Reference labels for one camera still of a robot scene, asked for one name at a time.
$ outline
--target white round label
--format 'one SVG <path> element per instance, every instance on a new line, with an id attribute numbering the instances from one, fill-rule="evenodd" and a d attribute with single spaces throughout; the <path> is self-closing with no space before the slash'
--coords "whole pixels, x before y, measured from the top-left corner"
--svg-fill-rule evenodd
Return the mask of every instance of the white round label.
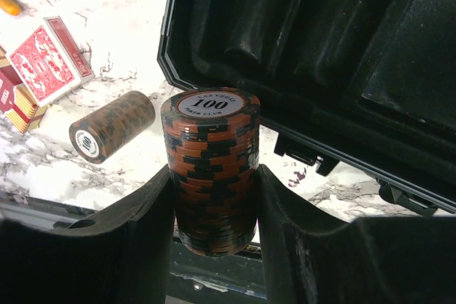
<path id="1" fill-rule="evenodd" d="M 244 99 L 227 92 L 198 93 L 181 100 L 177 109 L 190 117 L 223 117 L 237 112 L 244 106 Z"/>
<path id="2" fill-rule="evenodd" d="M 87 131 L 76 131 L 76 144 L 85 155 L 91 158 L 96 158 L 100 154 L 100 148 L 95 138 Z"/>

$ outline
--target white marble countertop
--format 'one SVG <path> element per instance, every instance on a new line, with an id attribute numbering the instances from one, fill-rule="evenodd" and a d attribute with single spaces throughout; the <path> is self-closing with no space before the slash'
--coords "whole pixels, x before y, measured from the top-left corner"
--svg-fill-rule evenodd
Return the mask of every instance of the white marble countertop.
<path id="1" fill-rule="evenodd" d="M 70 124 L 129 90 L 150 96 L 156 110 L 178 92 L 156 62 L 166 0 L 19 0 L 19 17 L 0 12 L 0 45 L 16 44 L 23 27 L 43 16 L 61 16 L 95 72 L 96 79 L 52 104 L 39 129 L 22 135 L 0 119 L 0 189 L 39 199 L 103 209 L 135 191 L 165 163 L 160 120 L 101 166 L 73 150 Z M 378 184 L 339 164 L 329 177 L 273 153 L 277 134 L 260 135 L 260 162 L 292 191 L 344 220 L 401 214 L 408 210 L 378 196 Z M 305 178 L 299 177 L 306 171 Z"/>

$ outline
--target red and yellow box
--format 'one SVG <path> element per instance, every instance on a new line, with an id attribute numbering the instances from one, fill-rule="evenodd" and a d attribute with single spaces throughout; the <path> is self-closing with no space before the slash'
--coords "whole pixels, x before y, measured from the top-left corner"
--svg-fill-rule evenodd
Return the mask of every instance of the red and yellow box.
<path id="1" fill-rule="evenodd" d="M 48 106 L 39 107 L 0 48 L 0 111 L 25 133 L 37 128 Z"/>

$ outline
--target open plastic case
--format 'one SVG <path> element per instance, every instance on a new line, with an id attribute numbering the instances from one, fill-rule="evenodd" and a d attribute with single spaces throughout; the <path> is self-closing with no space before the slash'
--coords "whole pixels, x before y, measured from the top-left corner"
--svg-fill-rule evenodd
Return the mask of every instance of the open plastic case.
<path id="1" fill-rule="evenodd" d="M 455 24 L 456 0 L 168 0 L 158 59 L 181 89 L 256 94 L 276 153 L 455 212 Z"/>

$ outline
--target playing card box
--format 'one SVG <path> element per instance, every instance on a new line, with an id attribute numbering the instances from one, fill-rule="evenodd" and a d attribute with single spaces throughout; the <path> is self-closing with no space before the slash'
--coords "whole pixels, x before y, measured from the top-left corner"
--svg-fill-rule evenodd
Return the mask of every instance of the playing card box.
<path id="1" fill-rule="evenodd" d="M 44 18 L 6 55 L 39 106 L 61 98 L 94 74 L 60 17 Z"/>
<path id="2" fill-rule="evenodd" d="M 0 48 L 0 111 L 24 133 L 38 127 L 46 109 L 38 106 Z"/>

